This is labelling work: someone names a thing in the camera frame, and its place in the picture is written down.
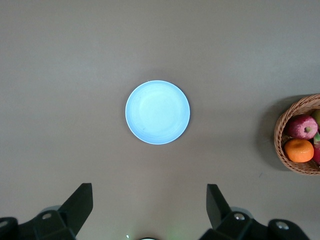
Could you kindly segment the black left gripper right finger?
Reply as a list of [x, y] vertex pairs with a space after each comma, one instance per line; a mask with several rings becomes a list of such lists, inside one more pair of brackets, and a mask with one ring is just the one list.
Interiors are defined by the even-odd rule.
[[294, 222], [272, 219], [263, 225], [239, 210], [232, 210], [216, 184], [206, 188], [206, 211], [211, 223], [201, 240], [308, 240]]

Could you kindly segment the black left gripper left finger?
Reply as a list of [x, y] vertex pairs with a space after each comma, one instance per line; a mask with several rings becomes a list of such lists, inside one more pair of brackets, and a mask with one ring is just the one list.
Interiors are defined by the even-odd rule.
[[2, 240], [75, 240], [93, 210], [91, 183], [82, 183], [57, 209], [46, 210], [19, 224], [15, 217], [0, 219]]

